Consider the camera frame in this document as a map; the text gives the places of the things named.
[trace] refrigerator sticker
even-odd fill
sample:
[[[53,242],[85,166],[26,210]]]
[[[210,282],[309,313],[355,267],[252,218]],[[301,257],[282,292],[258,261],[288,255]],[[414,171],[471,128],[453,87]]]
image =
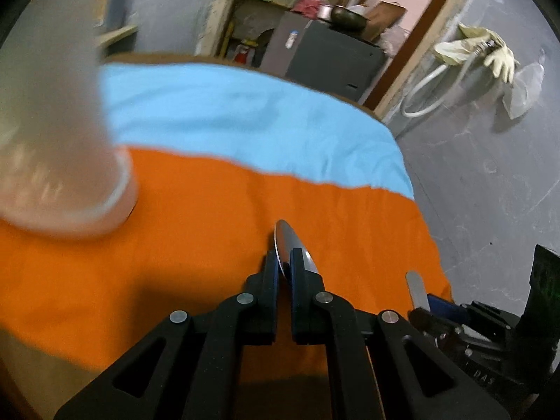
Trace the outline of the refrigerator sticker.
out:
[[[289,36],[288,36],[288,40],[286,41],[286,48],[287,49],[291,49],[293,46],[293,43],[296,42],[296,38],[298,37],[298,32],[296,30],[292,31]]]

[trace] metal spoon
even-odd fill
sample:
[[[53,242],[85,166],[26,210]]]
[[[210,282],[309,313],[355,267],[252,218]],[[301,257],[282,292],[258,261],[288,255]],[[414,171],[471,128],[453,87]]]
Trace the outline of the metal spoon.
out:
[[[274,226],[274,248],[278,265],[284,277],[289,281],[289,253],[294,248],[301,248],[303,251],[303,265],[309,272],[318,273],[317,267],[313,262],[312,255],[305,245],[301,242],[292,227],[283,219],[276,222]]]

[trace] dark bowl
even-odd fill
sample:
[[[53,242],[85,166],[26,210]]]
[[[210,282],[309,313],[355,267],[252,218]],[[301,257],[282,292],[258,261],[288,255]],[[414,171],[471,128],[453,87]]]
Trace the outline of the dark bowl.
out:
[[[343,6],[334,6],[330,14],[330,22],[335,29],[352,33],[362,32],[368,23],[363,15],[353,13]]]

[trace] white container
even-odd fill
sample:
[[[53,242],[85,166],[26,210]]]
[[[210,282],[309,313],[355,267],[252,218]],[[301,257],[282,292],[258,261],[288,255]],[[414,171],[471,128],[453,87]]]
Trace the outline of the white container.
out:
[[[0,48],[0,217],[85,237],[127,219],[137,187],[97,83],[95,0],[32,0]]]

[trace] gray wall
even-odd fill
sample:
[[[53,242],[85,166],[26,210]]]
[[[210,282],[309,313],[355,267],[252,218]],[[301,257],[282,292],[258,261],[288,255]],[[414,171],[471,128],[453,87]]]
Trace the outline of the gray wall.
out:
[[[455,299],[520,314],[535,244],[560,251],[560,43],[532,0],[474,0],[463,22],[499,33],[522,66],[545,50],[539,103],[510,120],[481,67],[485,96],[456,97],[398,141]]]
[[[211,0],[132,0],[135,50],[194,53]]]

